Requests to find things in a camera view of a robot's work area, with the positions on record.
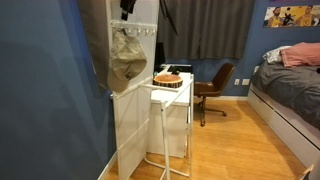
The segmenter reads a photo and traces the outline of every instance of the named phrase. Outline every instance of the baseboard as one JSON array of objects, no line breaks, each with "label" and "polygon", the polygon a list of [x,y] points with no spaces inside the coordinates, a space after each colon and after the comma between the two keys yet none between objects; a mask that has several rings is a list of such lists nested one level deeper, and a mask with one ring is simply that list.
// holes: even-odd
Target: baseboard
[{"label": "baseboard", "polygon": [[113,156],[111,157],[111,159],[109,160],[107,166],[103,169],[102,173],[100,174],[100,176],[98,177],[98,180],[105,180],[105,177],[107,176],[107,174],[109,173],[109,171],[111,170],[112,166],[114,165],[114,163],[117,160],[117,152],[115,152],[113,154]]},{"label": "baseboard", "polygon": [[214,99],[214,100],[226,100],[226,101],[247,101],[246,96],[219,96],[219,97],[207,97],[207,99]]}]

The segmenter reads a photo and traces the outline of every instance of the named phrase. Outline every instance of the framed picture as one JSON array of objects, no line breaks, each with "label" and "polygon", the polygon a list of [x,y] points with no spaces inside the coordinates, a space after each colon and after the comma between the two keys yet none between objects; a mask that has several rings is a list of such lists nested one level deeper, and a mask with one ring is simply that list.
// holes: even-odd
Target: framed picture
[{"label": "framed picture", "polygon": [[320,27],[320,5],[268,7],[263,21],[268,28],[310,26]]}]

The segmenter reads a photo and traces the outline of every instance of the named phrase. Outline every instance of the black strap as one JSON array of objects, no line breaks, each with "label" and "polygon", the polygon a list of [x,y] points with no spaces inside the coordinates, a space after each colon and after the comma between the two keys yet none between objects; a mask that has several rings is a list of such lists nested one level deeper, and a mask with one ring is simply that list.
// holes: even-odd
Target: black strap
[{"label": "black strap", "polygon": [[121,0],[120,7],[122,8],[121,19],[128,20],[128,13],[133,13],[133,7],[137,0]]},{"label": "black strap", "polygon": [[162,12],[164,19],[169,20],[169,23],[170,23],[172,29],[174,30],[174,32],[178,36],[178,31],[177,31],[176,26],[174,25],[174,22],[172,20],[172,17],[168,11],[166,0],[160,0],[160,8],[161,8],[161,12]]}]

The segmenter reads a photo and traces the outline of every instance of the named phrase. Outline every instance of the small white table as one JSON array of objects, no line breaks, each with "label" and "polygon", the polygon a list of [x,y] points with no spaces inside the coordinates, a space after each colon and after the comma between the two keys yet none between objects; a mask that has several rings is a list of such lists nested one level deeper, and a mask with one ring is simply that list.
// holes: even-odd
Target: small white table
[{"label": "small white table", "polygon": [[[171,73],[167,72],[169,66],[159,74]],[[181,72],[179,76],[183,82],[190,81],[191,73]],[[182,86],[177,89],[183,89],[187,86],[182,83]],[[168,130],[168,145],[169,156],[183,158],[186,156],[187,137],[190,134],[191,126],[191,110],[190,104],[193,103],[193,98],[190,98],[190,88],[187,88],[167,109],[167,130]],[[170,101],[176,96],[175,92],[153,90],[151,93],[151,121],[149,128],[149,140],[147,152],[164,154],[162,122],[160,101]]]}]

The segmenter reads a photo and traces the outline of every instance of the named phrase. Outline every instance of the brown office chair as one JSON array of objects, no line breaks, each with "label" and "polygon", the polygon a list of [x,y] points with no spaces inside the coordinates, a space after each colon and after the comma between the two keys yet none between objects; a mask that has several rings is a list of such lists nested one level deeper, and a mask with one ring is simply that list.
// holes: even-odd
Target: brown office chair
[{"label": "brown office chair", "polygon": [[234,72],[234,65],[230,63],[223,64],[217,74],[214,76],[211,82],[195,82],[194,83],[194,95],[202,98],[199,103],[202,111],[201,126],[206,124],[205,110],[222,112],[223,116],[227,116],[227,113],[216,109],[206,109],[206,97],[219,97],[221,96],[224,88],[226,87],[232,73]]}]

